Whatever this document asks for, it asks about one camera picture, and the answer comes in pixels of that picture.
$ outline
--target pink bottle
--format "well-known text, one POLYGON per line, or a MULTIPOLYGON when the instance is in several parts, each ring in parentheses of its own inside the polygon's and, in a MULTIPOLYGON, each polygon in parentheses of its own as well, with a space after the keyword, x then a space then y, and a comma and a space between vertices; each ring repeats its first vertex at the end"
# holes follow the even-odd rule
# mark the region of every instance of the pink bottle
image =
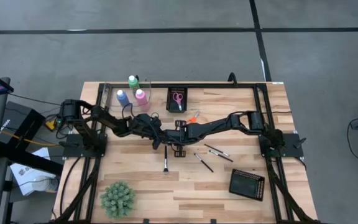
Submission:
POLYGON ((148 102, 147 97, 146 97, 146 93, 143 90, 141 90, 141 89, 136 90, 135 97, 136 97, 136 100, 137 100, 137 104, 140 106, 142 111, 149 110, 150 103, 148 102))

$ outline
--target white paper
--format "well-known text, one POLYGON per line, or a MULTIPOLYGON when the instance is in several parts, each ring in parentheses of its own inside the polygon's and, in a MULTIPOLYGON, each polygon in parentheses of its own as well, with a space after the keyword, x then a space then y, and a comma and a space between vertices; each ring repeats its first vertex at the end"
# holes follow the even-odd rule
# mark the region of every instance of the white paper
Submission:
MULTIPOLYGON (((43 147, 39 149, 38 151, 33 152, 33 155, 45 157, 45 159, 49 159, 49 152, 47 147, 43 147)), ((34 179, 40 175, 44 175, 46 177, 54 178, 54 174, 49 174, 44 171, 36 170, 31 167, 23 166, 21 164, 12 164, 11 169, 13 172, 13 175, 15 176, 15 179, 17 181, 17 184, 20 185, 20 190, 24 196, 27 196, 34 192, 34 189, 32 188, 32 184, 27 183, 28 181, 34 181, 34 179)))

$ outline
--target black tray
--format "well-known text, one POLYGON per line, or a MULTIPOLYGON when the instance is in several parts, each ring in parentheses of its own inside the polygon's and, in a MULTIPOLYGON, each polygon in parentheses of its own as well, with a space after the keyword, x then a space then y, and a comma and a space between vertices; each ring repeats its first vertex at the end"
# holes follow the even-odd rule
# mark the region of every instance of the black tray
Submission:
POLYGON ((167 94, 167 111, 171 113, 184 113, 187 110, 187 88, 186 87, 168 87, 167 94), (181 109, 179 110, 178 103, 173 100, 174 93, 181 93, 183 99, 181 99, 181 109))
POLYGON ((265 177, 233 169, 229 192, 254 200, 264 199, 265 177))

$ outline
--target desk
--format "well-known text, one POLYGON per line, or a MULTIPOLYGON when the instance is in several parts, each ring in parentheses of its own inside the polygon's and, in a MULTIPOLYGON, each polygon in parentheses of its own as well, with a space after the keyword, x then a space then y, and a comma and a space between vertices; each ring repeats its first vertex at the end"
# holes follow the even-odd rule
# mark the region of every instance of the desk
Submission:
MULTIPOLYGON (((227 82, 209 83, 227 84, 227 82)), ((95 103, 98 87, 98 82, 86 82, 81 99, 95 103)), ((290 111, 287 94, 282 83, 267 83, 267 89, 272 111, 290 111)), ((188 110, 182 114, 166 111, 166 100, 166 88, 152 89, 152 106, 148 114, 153 112, 159 114, 162 129, 174 129, 176 119, 188 120, 196 110, 201 111, 197 119, 197 122, 201 124, 225 118, 233 111, 255 110, 253 90, 249 88, 189 88, 188 110)), ((115 98, 113 98, 113 104, 117 104, 115 98)), ((112 106, 110 113, 121 117, 121 108, 112 106)), ((294 131, 295 127, 290 113, 273 114, 273 119, 276 128, 281 129, 284 133, 294 131)), ((210 219, 217 219, 218 223, 275 222, 266 164, 260 155, 257 136, 246 136, 239 131, 226 131, 210 135, 197 144, 186 146, 187 156, 185 158, 175 158, 172 151, 169 150, 168 168, 170 173, 164 175, 162 172, 163 145, 155 151, 152 149, 152 142, 148 139, 132 135, 119 138, 111 130, 106 130, 106 133, 109 141, 106 154, 101 159, 93 207, 93 223, 113 221, 104 214, 99 197, 107 186, 118 180, 128 182, 137 195, 134 210, 130 216, 114 220, 116 223, 142 223, 144 218, 150 219, 151 223, 209 223, 210 219), (234 162, 230 163, 208 153, 208 148, 203 144, 222 149, 231 155, 230 158, 234 162), (214 173, 205 168, 192 154, 193 152, 197 152, 211 166, 214 173), (263 202, 228 192, 233 168, 266 178, 263 202)), ((65 162, 62 180, 66 178, 74 160, 75 158, 72 158, 65 162)), ((78 192, 83 161, 84 159, 81 159, 77 163, 68 178, 63 209, 70 204, 78 192)), ((305 168, 293 158, 283 158, 283 163, 290 193, 311 218, 317 218, 305 168)), ((62 185, 59 187, 54 206, 56 214, 58 214, 61 192, 62 185)), ((280 193, 278 195, 282 217, 286 218, 282 196, 280 193)), ((85 195, 81 219, 85 217, 84 211, 87 203, 88 196, 85 195)))

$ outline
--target yellow cable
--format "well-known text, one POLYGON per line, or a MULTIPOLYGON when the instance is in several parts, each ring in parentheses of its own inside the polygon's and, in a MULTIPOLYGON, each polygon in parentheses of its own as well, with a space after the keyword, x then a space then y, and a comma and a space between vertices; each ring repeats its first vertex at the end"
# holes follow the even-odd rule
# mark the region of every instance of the yellow cable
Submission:
MULTIPOLYGON (((9 132, 7 132, 7 131, 1 131, 1 133, 7 134, 7 135, 12 136, 12 137, 17 138, 17 139, 20 139, 19 136, 16 136, 16 135, 14 135, 14 134, 12 134, 12 133, 9 133, 9 132)), ((29 139, 24 139, 24 141, 29 142, 29 143, 32 143, 32 144, 37 144, 37 145, 39 145, 39 146, 49 146, 49 147, 57 147, 57 146, 60 146, 60 145, 58 145, 58 144, 47 144, 47 143, 37 142, 37 141, 29 140, 29 139)))

